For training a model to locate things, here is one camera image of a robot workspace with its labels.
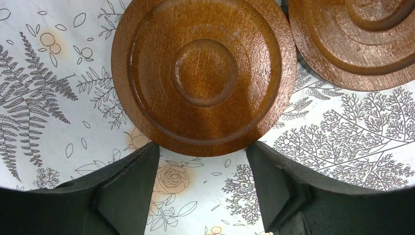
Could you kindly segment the brown wooden coaster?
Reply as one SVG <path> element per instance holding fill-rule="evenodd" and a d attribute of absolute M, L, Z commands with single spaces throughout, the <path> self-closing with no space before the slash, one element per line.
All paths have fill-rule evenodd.
<path fill-rule="evenodd" d="M 111 56 L 132 123 L 160 146 L 196 157 L 264 136 L 297 76 L 293 34 L 274 0 L 134 0 Z"/>
<path fill-rule="evenodd" d="M 412 0 L 291 0 L 288 16 L 305 63 L 338 87 L 380 91 L 415 78 Z"/>

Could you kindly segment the floral tablecloth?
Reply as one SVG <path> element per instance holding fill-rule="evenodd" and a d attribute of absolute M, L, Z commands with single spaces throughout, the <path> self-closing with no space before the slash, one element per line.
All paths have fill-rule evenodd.
<path fill-rule="evenodd" d="M 0 189 L 53 189 L 155 143 L 128 118 L 113 81 L 114 36 L 131 2 L 1 1 Z M 415 80 L 380 91 L 341 88 L 313 72 L 294 44 L 289 103 L 255 142 L 351 185 L 415 188 Z M 143 235 L 270 233 L 250 145 L 212 157 L 157 145 Z"/>

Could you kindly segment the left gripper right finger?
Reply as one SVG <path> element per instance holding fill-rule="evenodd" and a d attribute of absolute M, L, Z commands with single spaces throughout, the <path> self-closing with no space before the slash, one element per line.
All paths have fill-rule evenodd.
<path fill-rule="evenodd" d="M 266 232 L 412 235 L 415 189 L 377 191 L 311 170 L 257 141 L 247 148 Z"/>

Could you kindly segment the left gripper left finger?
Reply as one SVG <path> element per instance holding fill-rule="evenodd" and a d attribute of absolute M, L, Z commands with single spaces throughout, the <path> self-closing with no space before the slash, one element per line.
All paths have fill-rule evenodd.
<path fill-rule="evenodd" d="M 142 235 L 160 148 L 132 154 L 53 189 L 0 190 L 3 235 Z"/>

